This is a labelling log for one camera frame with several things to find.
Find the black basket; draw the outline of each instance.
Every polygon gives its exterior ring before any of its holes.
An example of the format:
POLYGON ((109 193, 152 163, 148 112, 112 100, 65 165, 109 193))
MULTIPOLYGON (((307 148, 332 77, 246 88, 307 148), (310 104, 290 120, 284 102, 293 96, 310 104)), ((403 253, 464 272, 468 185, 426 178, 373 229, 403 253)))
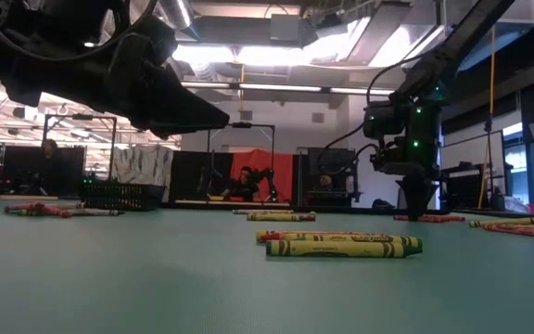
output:
POLYGON ((159 208, 165 186, 84 181, 80 199, 87 208, 120 211, 151 211, 159 208))

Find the person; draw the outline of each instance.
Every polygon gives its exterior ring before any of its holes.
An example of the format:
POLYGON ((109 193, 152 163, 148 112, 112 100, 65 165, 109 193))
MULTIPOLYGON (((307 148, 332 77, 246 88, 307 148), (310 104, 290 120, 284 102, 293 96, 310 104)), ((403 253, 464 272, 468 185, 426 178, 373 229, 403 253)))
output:
POLYGON ((38 173, 40 188, 47 195, 64 195, 67 185, 65 174, 66 166, 57 148, 57 142, 53 139, 46 139, 43 142, 43 161, 38 173))
POLYGON ((314 186, 313 190, 317 191, 329 191, 333 190, 333 178, 331 176, 323 174, 319 178, 319 184, 314 186))
POLYGON ((225 198, 240 197, 243 201, 261 201, 259 185, 252 180, 252 174, 250 167, 242 167, 238 180, 232 180, 231 185, 223 191, 222 196, 225 198))

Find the red backdrop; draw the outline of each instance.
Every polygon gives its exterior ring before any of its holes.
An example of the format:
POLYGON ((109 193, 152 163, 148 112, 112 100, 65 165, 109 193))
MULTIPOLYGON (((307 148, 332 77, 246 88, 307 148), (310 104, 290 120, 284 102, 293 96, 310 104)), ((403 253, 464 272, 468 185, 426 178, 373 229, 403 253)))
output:
MULTIPOLYGON (((259 171, 271 168, 271 152, 254 149, 249 153, 236 153, 232 163, 230 177, 238 179, 242 167, 248 166, 259 171)), ((273 171, 275 172, 274 183, 277 188, 280 202, 292 200, 292 178, 293 178, 294 156, 291 154, 275 154, 273 160, 273 171)), ((261 199, 269 196, 269 183, 263 179, 259 184, 261 199)))

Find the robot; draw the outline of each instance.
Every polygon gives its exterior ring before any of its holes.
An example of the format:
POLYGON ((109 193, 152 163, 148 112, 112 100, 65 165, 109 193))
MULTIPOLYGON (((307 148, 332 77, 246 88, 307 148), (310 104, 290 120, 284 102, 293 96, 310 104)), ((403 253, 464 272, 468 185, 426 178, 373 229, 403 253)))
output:
MULTIPOLYGON (((22 0, 0 0, 0 81, 10 99, 37 106, 41 93, 48 92, 127 117, 162 138, 223 128, 228 115, 184 89, 172 69, 162 67, 177 44, 174 30, 152 15, 157 2, 150 0, 131 25, 128 1, 43 0, 32 10, 22 0), (101 46, 85 46, 100 41, 109 9, 115 33, 101 46)), ((513 2, 478 0, 443 44, 417 57, 388 101, 365 109, 361 130, 378 141, 370 162, 381 173, 403 176, 399 184, 412 220, 426 210, 440 177, 442 87, 450 85, 463 58, 513 2), (398 136, 386 143, 386 135, 398 136)))

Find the green crayon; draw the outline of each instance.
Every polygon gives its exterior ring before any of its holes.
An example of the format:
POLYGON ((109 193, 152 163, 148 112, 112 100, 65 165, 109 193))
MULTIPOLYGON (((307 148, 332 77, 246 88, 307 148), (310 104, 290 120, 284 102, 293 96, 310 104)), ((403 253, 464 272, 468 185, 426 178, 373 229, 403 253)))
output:
POLYGON ((311 235, 306 233, 305 236, 285 235, 285 240, 295 241, 339 241, 339 242, 388 242, 398 243, 405 246, 423 247, 424 242, 421 238, 399 237, 399 236, 353 236, 353 235, 311 235))
POLYGON ((387 242, 267 241, 270 256, 405 258, 419 254, 419 247, 387 242))
POLYGON ((534 217, 494 219, 489 221, 472 220, 469 227, 483 227, 484 225, 534 225, 534 217))

